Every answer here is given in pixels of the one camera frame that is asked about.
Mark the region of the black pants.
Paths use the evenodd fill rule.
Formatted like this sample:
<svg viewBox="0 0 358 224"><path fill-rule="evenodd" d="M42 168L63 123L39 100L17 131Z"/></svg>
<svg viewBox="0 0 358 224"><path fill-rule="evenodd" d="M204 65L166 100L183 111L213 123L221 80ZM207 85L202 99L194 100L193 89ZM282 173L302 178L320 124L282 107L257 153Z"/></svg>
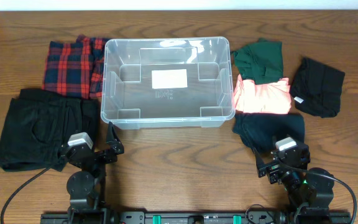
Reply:
<svg viewBox="0 0 358 224"><path fill-rule="evenodd" d="M95 140L98 100L84 100L27 88L13 98L0 137L0 168L6 172L63 170L64 145L73 134L86 132Z"/></svg>

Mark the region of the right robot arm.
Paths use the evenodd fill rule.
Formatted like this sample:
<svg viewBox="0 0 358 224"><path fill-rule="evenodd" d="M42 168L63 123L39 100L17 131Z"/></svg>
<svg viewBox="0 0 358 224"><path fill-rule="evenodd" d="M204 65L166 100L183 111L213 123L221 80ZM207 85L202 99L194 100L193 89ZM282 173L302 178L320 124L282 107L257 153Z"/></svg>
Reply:
<svg viewBox="0 0 358 224"><path fill-rule="evenodd" d="M277 141L275 147L273 160L268 163L258 150L253 150L258 176L284 186L293 213L298 210L304 216L327 215L334 198L333 176L322 168L307 169L310 151L305 143L288 137Z"/></svg>

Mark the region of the clear plastic storage bin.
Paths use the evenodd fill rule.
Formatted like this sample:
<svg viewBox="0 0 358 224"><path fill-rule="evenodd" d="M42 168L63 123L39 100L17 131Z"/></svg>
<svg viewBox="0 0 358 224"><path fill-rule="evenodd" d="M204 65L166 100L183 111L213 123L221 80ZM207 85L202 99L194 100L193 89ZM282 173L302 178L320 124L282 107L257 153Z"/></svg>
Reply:
<svg viewBox="0 0 358 224"><path fill-rule="evenodd" d="M187 88L153 89L152 70L187 70ZM220 127L234 117L225 37L111 39L105 45L101 119L120 129Z"/></svg>

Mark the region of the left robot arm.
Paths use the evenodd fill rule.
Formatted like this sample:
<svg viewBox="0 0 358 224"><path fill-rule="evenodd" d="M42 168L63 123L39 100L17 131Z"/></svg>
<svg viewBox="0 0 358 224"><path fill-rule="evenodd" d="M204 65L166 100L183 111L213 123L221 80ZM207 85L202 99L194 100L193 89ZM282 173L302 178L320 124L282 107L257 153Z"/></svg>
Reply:
<svg viewBox="0 0 358 224"><path fill-rule="evenodd" d="M106 144L108 149L95 151L88 133L70 136L62 157L80 169L67 182L72 209L96 210L105 204L106 165L116 162L117 156L124 153L124 146L112 123L108 125Z"/></svg>

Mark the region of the red navy plaid cloth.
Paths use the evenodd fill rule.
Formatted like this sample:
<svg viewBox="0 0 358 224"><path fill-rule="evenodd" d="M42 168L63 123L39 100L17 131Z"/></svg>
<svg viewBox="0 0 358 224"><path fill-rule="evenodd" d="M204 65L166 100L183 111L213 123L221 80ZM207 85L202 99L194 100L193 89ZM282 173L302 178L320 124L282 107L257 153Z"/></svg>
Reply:
<svg viewBox="0 0 358 224"><path fill-rule="evenodd" d="M108 39L79 35L75 42L51 41L42 88L63 96L99 98Z"/></svg>

